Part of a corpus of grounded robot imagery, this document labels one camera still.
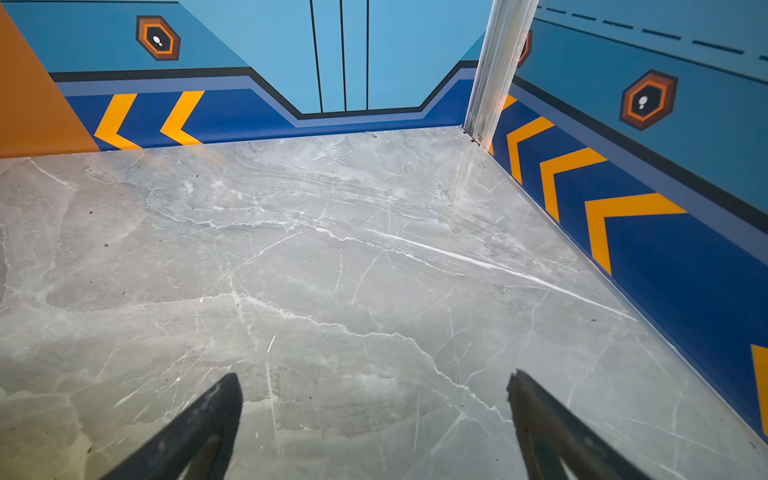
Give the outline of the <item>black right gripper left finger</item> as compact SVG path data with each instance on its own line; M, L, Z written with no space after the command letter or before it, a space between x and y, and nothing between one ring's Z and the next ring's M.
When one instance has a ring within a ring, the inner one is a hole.
M238 376L228 373L104 477L224 478L233 454L242 406Z

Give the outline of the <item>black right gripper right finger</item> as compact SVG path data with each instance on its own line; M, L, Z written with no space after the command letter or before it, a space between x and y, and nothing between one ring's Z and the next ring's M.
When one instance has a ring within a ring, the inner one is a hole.
M510 377L508 402L530 479L646 479L530 375Z

